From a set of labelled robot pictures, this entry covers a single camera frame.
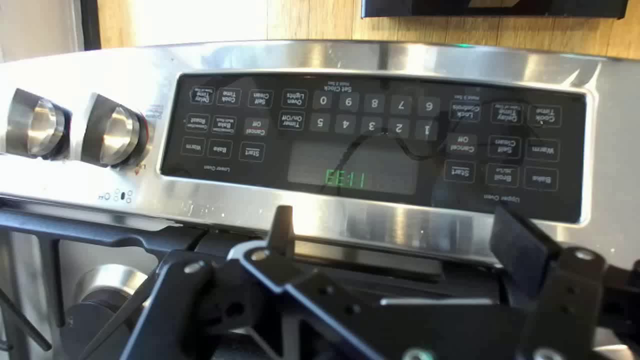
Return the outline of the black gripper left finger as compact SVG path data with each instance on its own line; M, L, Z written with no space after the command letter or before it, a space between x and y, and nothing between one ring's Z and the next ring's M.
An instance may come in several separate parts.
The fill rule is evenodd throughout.
M293 224L292 224L290 206L276 207L265 242L268 242L268 248L280 256L293 253Z

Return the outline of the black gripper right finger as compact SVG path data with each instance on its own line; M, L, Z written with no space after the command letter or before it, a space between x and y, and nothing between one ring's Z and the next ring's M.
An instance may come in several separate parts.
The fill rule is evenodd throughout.
M498 207L489 251L499 263L505 294L534 302L544 288L550 261L561 251L561 245L511 207Z

